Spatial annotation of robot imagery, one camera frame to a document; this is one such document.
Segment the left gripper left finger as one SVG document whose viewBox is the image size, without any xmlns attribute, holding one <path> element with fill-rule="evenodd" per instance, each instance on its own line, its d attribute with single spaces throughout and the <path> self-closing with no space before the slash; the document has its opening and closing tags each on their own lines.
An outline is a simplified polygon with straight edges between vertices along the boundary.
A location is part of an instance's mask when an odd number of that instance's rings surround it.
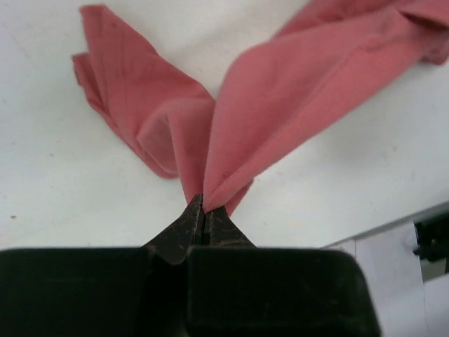
<svg viewBox="0 0 449 337">
<path fill-rule="evenodd" d="M 202 198 L 137 247 L 1 252 L 2 336 L 160 336 L 182 313 Z"/>
</svg>

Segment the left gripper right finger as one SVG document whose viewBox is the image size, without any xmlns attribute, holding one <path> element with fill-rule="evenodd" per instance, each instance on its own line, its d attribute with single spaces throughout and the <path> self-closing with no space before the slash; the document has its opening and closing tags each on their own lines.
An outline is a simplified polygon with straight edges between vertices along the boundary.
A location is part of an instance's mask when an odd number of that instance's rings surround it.
<svg viewBox="0 0 449 337">
<path fill-rule="evenodd" d="M 344 251 L 257 248 L 215 209 L 186 264 L 190 336 L 381 335 L 364 273 Z"/>
</svg>

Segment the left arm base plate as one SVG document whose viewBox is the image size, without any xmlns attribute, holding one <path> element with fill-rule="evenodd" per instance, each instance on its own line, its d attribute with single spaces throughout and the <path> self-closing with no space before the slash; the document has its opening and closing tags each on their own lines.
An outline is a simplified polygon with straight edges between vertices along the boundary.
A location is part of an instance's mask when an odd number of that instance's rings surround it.
<svg viewBox="0 0 449 337">
<path fill-rule="evenodd" d="M 425 211 L 413 220 L 423 282 L 448 274 L 448 211 Z"/>
</svg>

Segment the pink t shirt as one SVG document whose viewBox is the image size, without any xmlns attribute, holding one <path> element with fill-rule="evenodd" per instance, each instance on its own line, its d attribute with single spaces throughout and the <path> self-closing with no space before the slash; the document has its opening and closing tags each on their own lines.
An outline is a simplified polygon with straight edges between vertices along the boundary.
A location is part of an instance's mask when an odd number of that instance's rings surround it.
<svg viewBox="0 0 449 337">
<path fill-rule="evenodd" d="M 416 62 L 448 59 L 447 1 L 311 1 L 232 63 L 213 97 L 103 5 L 80 10 L 90 106 L 186 200 L 233 211 L 253 178 Z"/>
</svg>

